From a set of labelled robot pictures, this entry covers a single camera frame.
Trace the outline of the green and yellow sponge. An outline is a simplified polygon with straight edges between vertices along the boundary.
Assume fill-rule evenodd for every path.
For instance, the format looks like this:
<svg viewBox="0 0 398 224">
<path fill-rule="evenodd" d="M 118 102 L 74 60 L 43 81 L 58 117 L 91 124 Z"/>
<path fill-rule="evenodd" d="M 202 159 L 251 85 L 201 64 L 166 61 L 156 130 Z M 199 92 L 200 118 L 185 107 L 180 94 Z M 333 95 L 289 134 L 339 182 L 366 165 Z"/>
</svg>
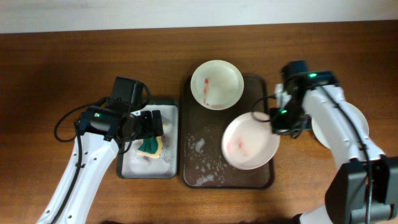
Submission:
<svg viewBox="0 0 398 224">
<path fill-rule="evenodd" d="M 162 136 L 157 136 L 143 139 L 142 144 L 137 149 L 137 153 L 142 156 L 158 158 L 160 157 L 162 150 Z"/>
</svg>

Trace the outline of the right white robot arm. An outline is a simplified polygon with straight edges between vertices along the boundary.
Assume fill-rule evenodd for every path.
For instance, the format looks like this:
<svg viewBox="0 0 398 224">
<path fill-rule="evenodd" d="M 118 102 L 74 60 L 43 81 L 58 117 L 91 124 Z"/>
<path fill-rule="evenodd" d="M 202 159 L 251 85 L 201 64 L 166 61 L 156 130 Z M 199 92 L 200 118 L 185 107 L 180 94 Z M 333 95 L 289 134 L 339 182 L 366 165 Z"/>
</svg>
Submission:
<svg viewBox="0 0 398 224">
<path fill-rule="evenodd" d="M 328 70 L 303 60 L 281 70 L 272 132 L 296 139 L 315 120 L 329 144 L 336 173 L 323 205 L 294 216 L 295 223 L 376 223 L 397 218 L 397 158 L 387 157 L 364 132 L 343 89 Z"/>
</svg>

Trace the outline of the pink plate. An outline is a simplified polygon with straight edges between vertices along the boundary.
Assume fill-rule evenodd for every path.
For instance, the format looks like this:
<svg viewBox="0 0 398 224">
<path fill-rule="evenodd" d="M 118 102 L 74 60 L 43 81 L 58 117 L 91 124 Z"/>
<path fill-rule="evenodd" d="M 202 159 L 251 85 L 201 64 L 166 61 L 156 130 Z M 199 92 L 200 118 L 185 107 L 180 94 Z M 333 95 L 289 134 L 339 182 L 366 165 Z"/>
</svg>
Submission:
<svg viewBox="0 0 398 224">
<path fill-rule="evenodd" d="M 229 165 L 252 170 L 274 157 L 280 136 L 272 132 L 268 119 L 269 115 L 263 112 L 248 112 L 228 125 L 221 140 L 221 151 Z"/>
</svg>

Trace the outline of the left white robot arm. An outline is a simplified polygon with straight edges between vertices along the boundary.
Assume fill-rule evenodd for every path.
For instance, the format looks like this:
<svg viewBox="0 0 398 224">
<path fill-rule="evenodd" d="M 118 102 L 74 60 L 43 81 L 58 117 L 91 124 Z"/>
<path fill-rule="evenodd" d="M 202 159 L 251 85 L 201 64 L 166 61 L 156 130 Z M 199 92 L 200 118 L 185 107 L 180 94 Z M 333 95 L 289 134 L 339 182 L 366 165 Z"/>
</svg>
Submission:
<svg viewBox="0 0 398 224">
<path fill-rule="evenodd" d="M 81 107 L 73 151 L 39 223 L 85 223 L 98 187 L 118 155 L 135 140 L 162 136 L 161 113 L 146 111 L 147 85 L 116 77 L 110 96 Z"/>
</svg>

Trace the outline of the light grey plate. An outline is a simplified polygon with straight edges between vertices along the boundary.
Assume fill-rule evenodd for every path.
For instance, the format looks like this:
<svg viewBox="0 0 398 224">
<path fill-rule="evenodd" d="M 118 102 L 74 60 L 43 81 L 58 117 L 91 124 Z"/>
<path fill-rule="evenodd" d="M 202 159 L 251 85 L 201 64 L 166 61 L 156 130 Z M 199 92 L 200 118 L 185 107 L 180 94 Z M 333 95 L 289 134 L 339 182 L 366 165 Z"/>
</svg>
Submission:
<svg viewBox="0 0 398 224">
<path fill-rule="evenodd" d="M 365 134 L 369 135 L 369 125 L 368 125 L 368 122 L 367 122 L 367 119 L 365 118 L 365 116 L 362 114 L 362 112 L 357 107 L 355 107 L 351 103 L 348 103 L 348 102 L 345 102 L 345 103 L 346 103 L 347 107 L 354 113 L 355 117 L 357 117 L 357 119 L 360 121 L 361 127 L 362 127 L 363 131 L 365 132 Z M 330 149 L 330 145 L 329 145 L 328 141 L 324 137 L 318 123 L 314 119 L 312 119 L 312 131 L 315 135 L 315 138 L 323 146 Z"/>
</svg>

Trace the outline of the cream white plate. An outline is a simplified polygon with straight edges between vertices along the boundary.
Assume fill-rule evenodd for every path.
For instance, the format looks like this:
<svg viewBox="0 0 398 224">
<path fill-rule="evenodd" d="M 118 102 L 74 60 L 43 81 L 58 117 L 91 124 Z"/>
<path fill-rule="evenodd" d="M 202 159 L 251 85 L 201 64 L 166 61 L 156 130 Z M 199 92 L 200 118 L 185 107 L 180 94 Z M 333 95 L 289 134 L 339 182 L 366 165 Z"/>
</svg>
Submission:
<svg viewBox="0 0 398 224">
<path fill-rule="evenodd" d="M 193 72 L 190 89 L 194 99 L 203 107 L 225 110 L 235 105 L 243 95 L 243 75 L 232 63 L 210 60 Z"/>
</svg>

